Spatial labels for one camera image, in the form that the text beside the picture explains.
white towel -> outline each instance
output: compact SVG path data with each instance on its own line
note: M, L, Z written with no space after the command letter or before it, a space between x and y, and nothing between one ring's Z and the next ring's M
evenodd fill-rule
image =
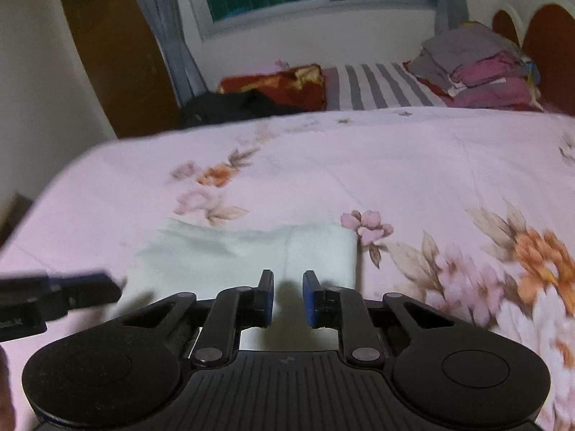
M174 293L215 298L229 287L257 286L264 269L275 279L271 328L248 329L240 347L252 350L337 348L331 329L305 325L301 279L314 270L324 284L355 286L355 234L333 224L284 226L273 231L225 231L170 221L137 256L112 315Z

pillow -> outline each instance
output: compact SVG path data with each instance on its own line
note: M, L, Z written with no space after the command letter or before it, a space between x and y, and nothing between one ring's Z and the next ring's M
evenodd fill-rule
M326 109L326 88L321 67L297 66L274 74L232 76L221 80L218 93L246 92L257 89L275 103L305 111Z

brown door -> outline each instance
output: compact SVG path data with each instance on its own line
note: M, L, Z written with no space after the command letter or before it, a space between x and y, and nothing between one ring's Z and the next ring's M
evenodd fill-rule
M136 0L62 0L74 43L119 138L177 126L162 54Z

folded clothes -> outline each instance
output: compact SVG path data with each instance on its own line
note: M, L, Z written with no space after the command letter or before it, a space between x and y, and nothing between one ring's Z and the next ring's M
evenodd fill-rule
M448 75L501 52L520 61L519 49L483 24L470 24L438 34L422 46Z
M356 259L357 235L339 225L225 231L170 221L137 255L112 315L178 292L210 299L229 287L255 287L262 270L271 269L276 288L274 323L267 329L244 331L242 348L281 350L290 342L301 350L337 348L337 332L307 327L301 279L306 270L314 270L324 283L353 288Z
M467 90L467 86L464 83L455 83L451 86L451 88L447 91L450 97L455 97L460 92Z
M527 77L527 74L527 68L516 57L501 51L493 57L456 69L451 75L451 81L476 87L501 77Z
M456 108L500 108L511 105L527 105L531 95L527 82L520 77L505 78L505 82L483 84L465 89L453 99Z
M452 87L449 74L433 61L431 53L425 49L421 51L417 58L409 62L406 69L412 73L413 76L427 79L431 84L440 87L445 92Z

pink bedspread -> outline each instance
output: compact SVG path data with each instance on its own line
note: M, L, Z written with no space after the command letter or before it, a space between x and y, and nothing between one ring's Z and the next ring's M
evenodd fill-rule
M553 381L539 423L568 429L573 137L560 116L410 108L115 142L53 181L0 255L0 270L105 268L121 279L168 218L228 230L342 222L358 234L366 298L400 291L527 345ZM22 367L87 315L6 344L19 430L31 414Z

